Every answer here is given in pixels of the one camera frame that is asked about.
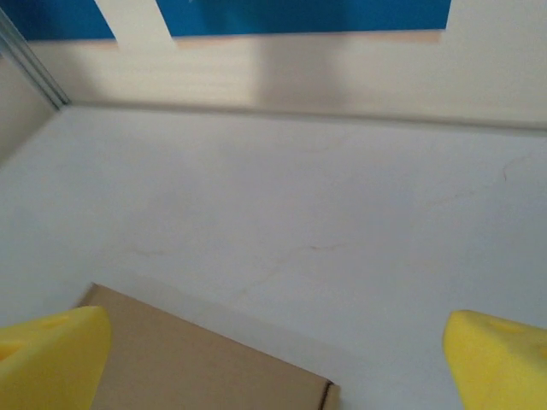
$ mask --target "cardboard box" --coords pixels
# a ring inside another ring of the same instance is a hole
[[[92,410],[335,410],[329,380],[94,284],[113,343]]]

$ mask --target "white table surface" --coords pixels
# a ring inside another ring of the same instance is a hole
[[[324,375],[461,408],[466,308],[547,326],[542,134],[69,108],[0,169],[0,325],[97,281]]]

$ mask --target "blue panel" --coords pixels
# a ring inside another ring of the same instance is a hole
[[[171,35],[445,29],[450,0],[157,0]]]
[[[94,0],[0,0],[27,40],[113,39]]]

